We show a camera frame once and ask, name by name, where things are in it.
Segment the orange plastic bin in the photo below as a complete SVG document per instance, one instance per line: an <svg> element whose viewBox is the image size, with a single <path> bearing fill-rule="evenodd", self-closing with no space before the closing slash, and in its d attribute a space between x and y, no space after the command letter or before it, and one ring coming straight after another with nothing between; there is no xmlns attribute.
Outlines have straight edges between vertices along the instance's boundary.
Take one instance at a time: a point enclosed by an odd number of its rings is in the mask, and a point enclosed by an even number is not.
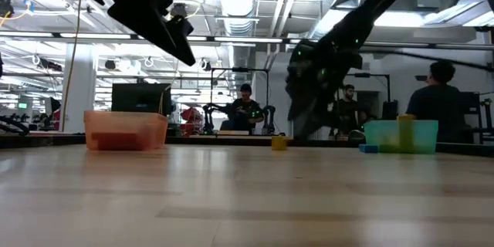
<svg viewBox="0 0 494 247"><path fill-rule="evenodd" d="M84 112L92 151L149 151L164 145L168 120L158 113Z"/></svg>

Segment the table surface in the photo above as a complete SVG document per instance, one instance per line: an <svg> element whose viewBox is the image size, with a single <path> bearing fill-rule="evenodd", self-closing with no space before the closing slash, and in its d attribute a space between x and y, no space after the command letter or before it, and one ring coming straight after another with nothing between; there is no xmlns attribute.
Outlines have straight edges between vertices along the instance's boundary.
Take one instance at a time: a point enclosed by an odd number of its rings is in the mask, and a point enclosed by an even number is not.
<svg viewBox="0 0 494 247"><path fill-rule="evenodd" d="M0 151L2 246L494 246L494 160L354 149Z"/></svg>

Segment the blue block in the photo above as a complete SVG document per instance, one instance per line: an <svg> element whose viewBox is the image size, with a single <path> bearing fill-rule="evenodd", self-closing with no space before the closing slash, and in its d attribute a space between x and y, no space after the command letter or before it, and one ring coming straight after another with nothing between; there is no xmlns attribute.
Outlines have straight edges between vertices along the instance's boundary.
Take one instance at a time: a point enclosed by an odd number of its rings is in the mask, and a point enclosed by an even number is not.
<svg viewBox="0 0 494 247"><path fill-rule="evenodd" d="M361 144L358 146L359 150L365 154L378 154L379 146L371 144Z"/></svg>

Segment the teal plastic bin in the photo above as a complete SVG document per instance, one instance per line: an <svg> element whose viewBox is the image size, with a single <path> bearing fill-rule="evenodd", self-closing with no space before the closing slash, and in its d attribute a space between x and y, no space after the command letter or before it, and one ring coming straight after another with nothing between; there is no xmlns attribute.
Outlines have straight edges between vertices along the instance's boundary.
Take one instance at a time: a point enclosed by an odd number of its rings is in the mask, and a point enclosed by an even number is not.
<svg viewBox="0 0 494 247"><path fill-rule="evenodd" d="M411 140L404 145L403 125L397 120L373 120L364 125L367 144L379 146L381 153L434 154L438 136L437 120L410 120Z"/></svg>

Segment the computer monitor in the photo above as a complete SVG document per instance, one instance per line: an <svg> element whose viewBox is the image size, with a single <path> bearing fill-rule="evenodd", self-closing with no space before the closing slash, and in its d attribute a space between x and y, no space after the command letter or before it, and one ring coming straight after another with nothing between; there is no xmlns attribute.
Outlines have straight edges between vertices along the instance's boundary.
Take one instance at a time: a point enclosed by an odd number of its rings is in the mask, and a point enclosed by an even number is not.
<svg viewBox="0 0 494 247"><path fill-rule="evenodd" d="M120 112L159 113L163 95L162 114L171 114L170 84L114 84L111 110Z"/></svg>

